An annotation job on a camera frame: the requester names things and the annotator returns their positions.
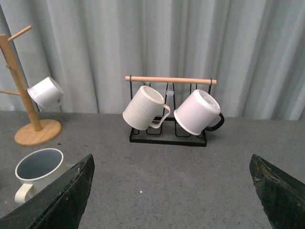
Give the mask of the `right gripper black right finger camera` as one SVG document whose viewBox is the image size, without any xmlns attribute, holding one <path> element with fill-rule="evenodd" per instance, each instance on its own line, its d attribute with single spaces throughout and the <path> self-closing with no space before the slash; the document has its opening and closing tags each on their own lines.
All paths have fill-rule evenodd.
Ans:
<svg viewBox="0 0 305 229">
<path fill-rule="evenodd" d="M 274 229 L 305 227 L 305 185 L 262 157 L 251 157 L 249 170 L 264 212 Z"/>
</svg>

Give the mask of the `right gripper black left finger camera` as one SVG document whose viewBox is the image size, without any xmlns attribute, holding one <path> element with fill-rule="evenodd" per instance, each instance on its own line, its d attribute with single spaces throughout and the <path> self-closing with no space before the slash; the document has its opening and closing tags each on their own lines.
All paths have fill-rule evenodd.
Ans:
<svg viewBox="0 0 305 229">
<path fill-rule="evenodd" d="M 33 198 L 1 218 L 2 229 L 77 229 L 90 195 L 95 164 L 87 155 Z"/>
</svg>

